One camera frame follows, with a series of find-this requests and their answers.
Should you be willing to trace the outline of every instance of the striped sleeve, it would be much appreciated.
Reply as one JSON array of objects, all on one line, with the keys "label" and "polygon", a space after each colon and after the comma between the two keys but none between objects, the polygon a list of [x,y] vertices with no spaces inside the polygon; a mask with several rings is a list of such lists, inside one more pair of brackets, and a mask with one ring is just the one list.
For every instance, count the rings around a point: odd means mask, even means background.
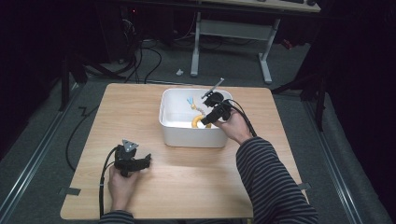
[{"label": "striped sleeve", "polygon": [[254,222],[318,223],[318,213],[307,203],[271,143],[254,137],[236,153],[236,166],[253,204]]},{"label": "striped sleeve", "polygon": [[131,213],[117,210],[106,213],[100,217],[99,224],[134,224]]}]

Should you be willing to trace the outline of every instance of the table leg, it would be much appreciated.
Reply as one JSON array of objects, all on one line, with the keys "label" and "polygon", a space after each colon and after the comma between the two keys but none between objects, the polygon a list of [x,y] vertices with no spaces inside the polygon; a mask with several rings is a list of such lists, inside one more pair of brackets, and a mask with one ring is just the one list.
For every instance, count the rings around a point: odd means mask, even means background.
[{"label": "table leg", "polygon": [[274,25],[272,26],[271,32],[268,37],[267,46],[264,53],[259,53],[260,65],[262,66],[262,75],[264,76],[264,82],[267,84],[272,83],[270,70],[268,69],[267,57],[270,52],[271,46],[274,42],[277,27],[279,26],[280,19],[276,19]]},{"label": "table leg", "polygon": [[69,69],[68,69],[68,59],[67,56],[64,57],[62,61],[62,104],[60,111],[66,109],[67,104],[70,100],[70,82],[69,82]]},{"label": "table leg", "polygon": [[194,52],[192,53],[192,62],[191,62],[192,77],[198,76],[200,33],[201,33],[201,12],[197,12],[197,22],[195,25],[195,45],[194,45]]}]

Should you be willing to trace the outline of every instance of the wooden table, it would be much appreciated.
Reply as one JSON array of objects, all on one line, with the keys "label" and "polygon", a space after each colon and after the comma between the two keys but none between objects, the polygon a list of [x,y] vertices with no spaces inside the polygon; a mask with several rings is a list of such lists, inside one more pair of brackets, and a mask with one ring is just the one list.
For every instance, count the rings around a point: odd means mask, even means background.
[{"label": "wooden table", "polygon": [[[81,192],[66,196],[62,218],[99,218],[102,167],[108,152],[123,138],[139,144],[137,159],[152,155],[151,165],[141,172],[131,200],[134,217],[252,217],[252,206],[235,165],[238,145],[234,141],[228,140],[224,148],[164,144],[159,111],[163,92],[171,88],[210,89],[149,84],[107,86],[70,186]],[[274,145],[291,176],[301,183],[271,92],[264,88],[218,89],[228,91],[245,109],[257,135]],[[106,185],[105,212],[110,209],[110,200]]]}]

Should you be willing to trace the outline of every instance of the hand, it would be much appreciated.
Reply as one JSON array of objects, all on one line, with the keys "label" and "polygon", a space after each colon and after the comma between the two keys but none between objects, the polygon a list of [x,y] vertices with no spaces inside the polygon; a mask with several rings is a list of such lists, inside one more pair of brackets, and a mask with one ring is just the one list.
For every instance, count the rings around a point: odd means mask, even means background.
[{"label": "hand", "polygon": [[227,121],[217,120],[213,124],[221,128],[229,138],[239,145],[252,137],[244,118],[234,109],[231,110],[231,116]]},{"label": "hand", "polygon": [[108,189],[113,200],[111,211],[125,211],[134,192],[134,184],[139,172],[133,172],[129,177],[124,177],[121,175],[120,170],[114,166],[110,166],[109,172]]}]

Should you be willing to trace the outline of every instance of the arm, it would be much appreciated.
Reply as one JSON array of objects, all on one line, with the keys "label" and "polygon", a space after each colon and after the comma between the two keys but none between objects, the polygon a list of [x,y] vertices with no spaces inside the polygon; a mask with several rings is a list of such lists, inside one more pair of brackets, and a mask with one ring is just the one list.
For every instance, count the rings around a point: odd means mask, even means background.
[{"label": "arm", "polygon": [[134,217],[126,210],[134,192],[138,174],[139,172],[133,172],[129,177],[124,177],[114,166],[109,168],[108,189],[112,199],[111,212],[101,216],[99,223],[134,224]]},{"label": "arm", "polygon": [[305,200],[273,146],[252,137],[244,119],[232,111],[226,122],[216,121],[239,143],[236,166],[253,204],[255,223],[318,223],[318,213]]}]

